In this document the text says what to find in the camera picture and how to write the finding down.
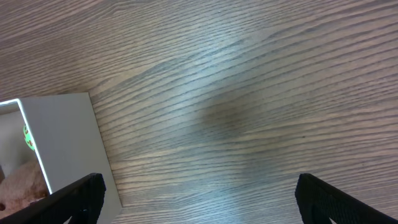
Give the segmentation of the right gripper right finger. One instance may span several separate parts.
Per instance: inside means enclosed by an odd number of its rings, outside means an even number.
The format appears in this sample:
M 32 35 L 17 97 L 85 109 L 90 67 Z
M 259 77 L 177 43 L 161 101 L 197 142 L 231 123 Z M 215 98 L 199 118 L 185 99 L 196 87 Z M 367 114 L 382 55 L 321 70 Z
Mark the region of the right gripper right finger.
M 300 174 L 295 198 L 304 224 L 397 224 L 312 174 Z

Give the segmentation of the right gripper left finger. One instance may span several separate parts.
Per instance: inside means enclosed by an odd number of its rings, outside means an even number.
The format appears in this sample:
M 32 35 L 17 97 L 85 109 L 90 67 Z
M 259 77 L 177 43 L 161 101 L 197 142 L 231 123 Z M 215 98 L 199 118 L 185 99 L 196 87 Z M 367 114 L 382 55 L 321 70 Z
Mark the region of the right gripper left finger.
M 103 175 L 91 173 L 1 219 L 1 224 L 96 224 L 104 204 Z

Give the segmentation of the brown plush capybara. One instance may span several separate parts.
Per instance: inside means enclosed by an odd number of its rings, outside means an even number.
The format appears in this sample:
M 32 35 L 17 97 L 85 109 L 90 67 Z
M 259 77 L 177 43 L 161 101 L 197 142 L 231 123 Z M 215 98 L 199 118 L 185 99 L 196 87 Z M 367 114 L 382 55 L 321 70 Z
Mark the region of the brown plush capybara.
M 1 218 L 22 210 L 49 195 L 38 161 L 29 161 L 1 182 Z

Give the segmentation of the green number ball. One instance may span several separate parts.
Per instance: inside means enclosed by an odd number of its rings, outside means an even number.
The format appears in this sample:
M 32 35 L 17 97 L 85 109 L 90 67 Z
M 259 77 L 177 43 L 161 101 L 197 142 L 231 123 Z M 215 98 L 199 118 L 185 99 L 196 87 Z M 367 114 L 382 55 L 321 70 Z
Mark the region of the green number ball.
M 24 133 L 24 141 L 31 150 L 35 151 L 34 140 L 32 139 L 32 136 L 30 135 L 29 129 L 27 128 L 26 124 L 23 127 L 23 133 Z

